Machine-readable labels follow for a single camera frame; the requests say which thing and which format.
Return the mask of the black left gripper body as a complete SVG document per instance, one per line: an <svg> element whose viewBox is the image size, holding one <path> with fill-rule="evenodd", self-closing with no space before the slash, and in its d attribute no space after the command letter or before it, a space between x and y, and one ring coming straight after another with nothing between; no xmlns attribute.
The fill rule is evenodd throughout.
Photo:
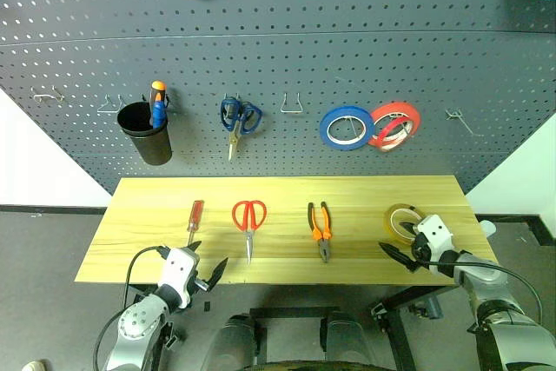
<svg viewBox="0 0 556 371"><path fill-rule="evenodd" d="M199 291L208 293L214 287L214 280L213 277L210 277L207 280L203 280L198 276L198 272L195 271L189 277L187 282L187 292L189 294L189 302L188 305L191 304L193 296L198 293Z"/></svg>

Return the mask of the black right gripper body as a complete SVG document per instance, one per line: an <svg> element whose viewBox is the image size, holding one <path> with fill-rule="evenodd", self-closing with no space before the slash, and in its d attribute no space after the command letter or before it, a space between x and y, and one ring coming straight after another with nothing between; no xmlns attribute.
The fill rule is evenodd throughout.
<svg viewBox="0 0 556 371"><path fill-rule="evenodd" d="M424 265L431 272L434 272L434 269L430 268L427 263L432 260L433 254L435 253L434 242L434 232L420 232L414 238L411 249L415 260Z"/></svg>

